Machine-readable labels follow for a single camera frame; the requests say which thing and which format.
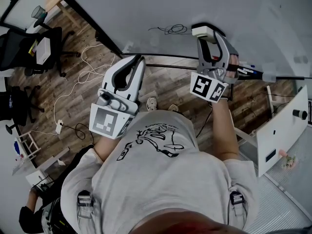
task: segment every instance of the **person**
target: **person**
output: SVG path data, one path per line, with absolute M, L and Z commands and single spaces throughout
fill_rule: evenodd
M 27 203 L 21 208 L 19 212 L 19 224 L 25 233 L 37 234 L 44 231 L 41 221 L 44 210 L 49 207 L 52 202 L 59 202 L 62 184 L 66 176 L 78 165 L 81 157 L 90 148 L 93 148 L 93 145 L 89 145 L 88 147 L 81 149 L 80 152 L 75 155 L 72 162 L 54 181 L 53 185 L 47 190 L 46 193 L 41 192 L 40 189 L 38 189 L 36 186 L 31 188 L 29 191 Z M 35 212 L 39 195 L 42 197 L 42 206 L 38 211 Z
M 213 155 L 199 151 L 176 105 L 157 110 L 150 98 L 147 108 L 122 138 L 102 137 L 67 176 L 67 221 L 79 234 L 243 233 L 257 215 L 257 181 L 252 161 L 239 160 L 227 100 L 212 103 Z

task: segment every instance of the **plug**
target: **plug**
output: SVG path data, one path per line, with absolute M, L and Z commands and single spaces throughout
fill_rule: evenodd
M 61 119 L 58 120 L 58 124 L 57 124 L 57 128 L 55 129 L 55 132 L 57 132 L 58 134 L 60 134 L 61 130 L 62 130 L 62 126 L 63 126 L 63 121 Z

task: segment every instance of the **graphic print on shirt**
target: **graphic print on shirt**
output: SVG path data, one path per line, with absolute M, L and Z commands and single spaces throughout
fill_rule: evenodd
M 175 143 L 176 131 L 167 124 L 153 125 L 144 131 L 139 130 L 137 132 L 137 139 L 125 145 L 117 161 L 124 159 L 131 148 L 144 142 L 149 143 L 157 152 L 161 152 L 168 157 L 177 157 L 179 155 L 177 150 L 184 149 L 183 145 Z M 170 139 L 168 139 L 165 133 L 170 133 Z

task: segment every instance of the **white desk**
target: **white desk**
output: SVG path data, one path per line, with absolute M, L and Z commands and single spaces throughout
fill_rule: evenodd
M 283 104 L 269 96 L 271 112 L 274 106 Z M 304 86 L 301 91 L 273 118 L 255 132 L 255 136 L 235 128 L 238 136 L 257 148 L 258 177 L 267 172 L 282 157 L 279 150 L 287 152 L 301 136 L 308 125 L 308 119 L 302 120 L 293 116 L 293 110 L 308 111 L 308 93 Z

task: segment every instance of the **office chair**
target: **office chair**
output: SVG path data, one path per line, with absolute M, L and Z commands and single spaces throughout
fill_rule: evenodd
M 26 125 L 27 115 L 29 116 L 31 123 L 36 121 L 36 119 L 32 117 L 31 108 L 44 113 L 44 109 L 35 106 L 31 102 L 31 99 L 35 95 L 35 91 L 40 89 L 40 86 L 35 86 L 31 91 L 30 96 L 27 94 L 28 89 L 30 89 L 30 87 L 25 87 L 24 91 L 22 91 L 20 87 L 12 87 L 10 91 L 0 92 L 0 120 L 13 119 L 14 121 L 12 126 L 5 126 L 9 134 L 12 134 L 12 129 L 17 125 Z
M 69 35 L 75 32 L 70 31 L 62 40 L 62 28 L 56 27 L 49 29 L 42 34 L 28 34 L 14 29 L 10 29 L 6 34 L 0 36 L 0 71 L 15 67 L 25 67 L 26 76 L 33 74 L 42 74 L 57 65 L 59 75 L 65 77 L 62 72 L 60 56 L 76 55 L 80 57 L 79 52 L 63 51 L 63 46 Z M 36 54 L 31 56 L 28 52 L 35 40 L 40 42 L 44 37 L 50 39 L 51 55 L 43 65 L 37 64 Z

